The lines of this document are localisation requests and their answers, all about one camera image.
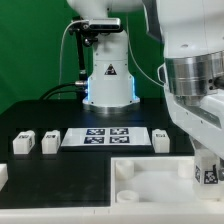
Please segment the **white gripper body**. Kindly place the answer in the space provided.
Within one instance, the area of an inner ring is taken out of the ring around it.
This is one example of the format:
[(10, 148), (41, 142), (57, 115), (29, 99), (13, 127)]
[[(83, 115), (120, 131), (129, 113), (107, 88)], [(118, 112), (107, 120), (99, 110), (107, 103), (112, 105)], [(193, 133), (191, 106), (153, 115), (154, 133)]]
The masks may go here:
[(165, 99), (173, 123), (224, 160), (224, 91), (203, 97), (194, 110), (169, 91)]

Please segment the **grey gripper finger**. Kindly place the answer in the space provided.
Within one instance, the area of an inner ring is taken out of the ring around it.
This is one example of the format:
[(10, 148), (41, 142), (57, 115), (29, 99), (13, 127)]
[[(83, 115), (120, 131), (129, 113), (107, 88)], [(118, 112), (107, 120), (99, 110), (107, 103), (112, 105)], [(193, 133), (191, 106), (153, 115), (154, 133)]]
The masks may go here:
[(217, 176), (219, 181), (224, 181), (224, 160), (223, 159), (218, 159)]

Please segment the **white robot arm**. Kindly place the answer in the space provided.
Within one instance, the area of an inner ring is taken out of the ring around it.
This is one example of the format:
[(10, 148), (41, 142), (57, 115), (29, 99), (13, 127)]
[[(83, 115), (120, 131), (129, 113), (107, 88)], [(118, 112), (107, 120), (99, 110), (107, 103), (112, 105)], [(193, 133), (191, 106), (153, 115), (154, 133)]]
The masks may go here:
[(124, 73), (132, 51), (142, 66), (163, 62), (160, 84), (172, 122), (197, 140), (196, 179), (224, 180), (224, 0), (66, 0), (93, 46), (88, 109), (128, 106), (135, 97)]

